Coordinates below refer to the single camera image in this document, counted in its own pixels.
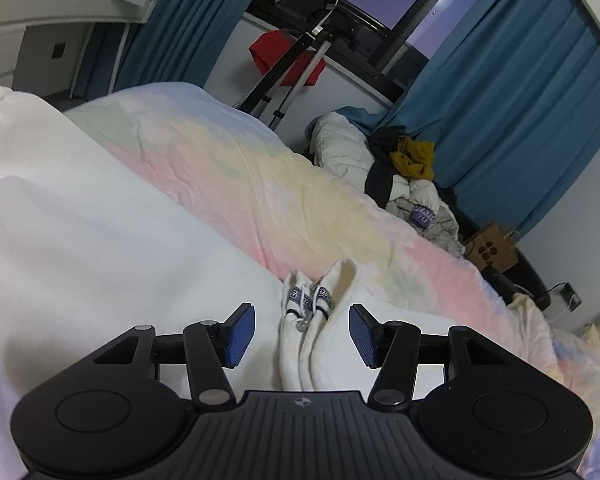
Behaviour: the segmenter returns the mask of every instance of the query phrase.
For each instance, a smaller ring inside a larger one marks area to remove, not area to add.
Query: blue curtain
[[[127,40],[115,89],[156,81],[203,86],[226,40],[251,0],[158,0],[148,23]],[[94,28],[75,94],[107,92],[123,25]]]
[[[436,181],[474,221],[525,234],[600,148],[600,32],[579,0],[478,0],[386,114],[436,143]]]

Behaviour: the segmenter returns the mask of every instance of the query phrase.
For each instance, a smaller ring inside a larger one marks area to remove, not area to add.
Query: red cloth
[[[282,34],[281,30],[270,30],[260,36],[255,43],[249,47],[249,52],[251,52],[251,57],[253,57],[253,61],[256,63],[258,70],[264,75],[276,64],[283,54],[289,50],[290,46],[291,42]],[[293,84],[298,81],[302,70],[306,68],[313,56],[314,53],[309,50],[303,52],[300,57],[296,59],[296,62],[292,65],[291,69],[286,73],[281,86],[293,86]],[[304,83],[304,86],[315,85],[318,81],[318,76],[326,66],[327,64],[321,59],[314,71],[311,72],[309,79]]]

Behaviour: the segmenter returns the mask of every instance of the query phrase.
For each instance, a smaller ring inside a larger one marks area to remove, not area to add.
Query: desk
[[[93,25],[95,23],[125,23],[125,32],[118,45],[116,62],[109,81],[113,90],[118,67],[132,23],[145,23],[156,0],[0,0],[0,83],[11,87],[22,37],[27,27],[55,23],[91,23],[75,67],[71,93]]]

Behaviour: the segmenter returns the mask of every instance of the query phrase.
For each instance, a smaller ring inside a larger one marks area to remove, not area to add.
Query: mustard yellow cloth
[[[433,180],[433,149],[435,142],[413,140],[411,137],[398,139],[398,150],[391,152],[391,162],[402,176]]]

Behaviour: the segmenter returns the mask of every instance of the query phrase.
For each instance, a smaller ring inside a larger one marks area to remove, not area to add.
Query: desk leg
[[[125,49],[126,37],[129,35],[130,28],[131,23],[125,23],[125,30],[122,33],[122,38],[120,38],[116,60],[113,63],[113,70],[111,71],[111,79],[109,81],[109,91],[107,94],[111,94],[113,92],[113,87],[116,84],[116,77],[118,76],[118,69],[120,68],[120,60],[122,59],[122,51]]]
[[[82,66],[82,60],[84,59],[84,53],[87,52],[87,47],[89,46],[89,41],[91,39],[91,35],[93,34],[93,27],[95,27],[95,23],[91,23],[89,25],[89,30],[87,31],[87,36],[84,38],[84,43],[82,44],[82,49],[80,50],[80,57],[78,58],[78,63],[75,65],[74,70],[74,78],[71,81],[71,89],[69,90],[69,99],[74,98],[75,85],[78,82],[78,76],[80,75],[80,67]]]

